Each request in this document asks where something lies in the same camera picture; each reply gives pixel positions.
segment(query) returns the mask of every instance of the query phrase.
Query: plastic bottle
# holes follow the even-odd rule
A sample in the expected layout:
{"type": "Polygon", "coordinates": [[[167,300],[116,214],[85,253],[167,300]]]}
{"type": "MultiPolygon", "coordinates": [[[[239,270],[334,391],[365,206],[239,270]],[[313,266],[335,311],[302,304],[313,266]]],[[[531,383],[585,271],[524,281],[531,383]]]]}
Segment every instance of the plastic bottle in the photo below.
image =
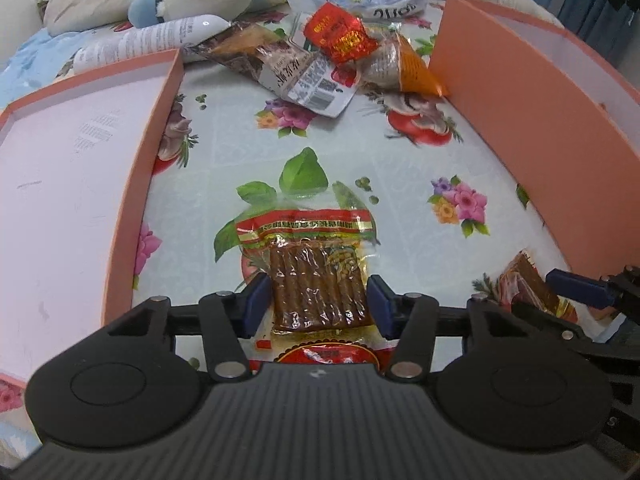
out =
{"type": "Polygon", "coordinates": [[[203,58],[194,54],[191,47],[229,26],[227,20],[213,14],[205,14],[145,28],[134,28],[112,38],[101,38],[76,52],[74,73],[172,48],[180,48],[184,63],[201,60],[203,58]]]}

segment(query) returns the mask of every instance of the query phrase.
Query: curtain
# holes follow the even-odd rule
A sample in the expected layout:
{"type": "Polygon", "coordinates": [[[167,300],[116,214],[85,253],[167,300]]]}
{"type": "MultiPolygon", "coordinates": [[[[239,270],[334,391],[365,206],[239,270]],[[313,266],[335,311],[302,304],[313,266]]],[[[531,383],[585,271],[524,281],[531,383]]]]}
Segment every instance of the curtain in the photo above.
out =
{"type": "Polygon", "coordinates": [[[558,19],[604,59],[617,66],[631,39],[635,15],[626,4],[615,10],[607,0],[565,0],[558,19]]]}

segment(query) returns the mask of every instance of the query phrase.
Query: red snack wrapper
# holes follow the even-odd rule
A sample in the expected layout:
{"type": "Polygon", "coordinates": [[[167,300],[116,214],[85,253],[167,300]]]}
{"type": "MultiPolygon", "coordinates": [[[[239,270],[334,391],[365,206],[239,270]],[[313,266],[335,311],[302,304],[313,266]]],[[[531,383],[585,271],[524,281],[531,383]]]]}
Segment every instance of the red snack wrapper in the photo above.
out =
{"type": "Polygon", "coordinates": [[[304,33],[336,64],[369,56],[378,48],[358,18],[328,2],[311,17],[304,33]]]}

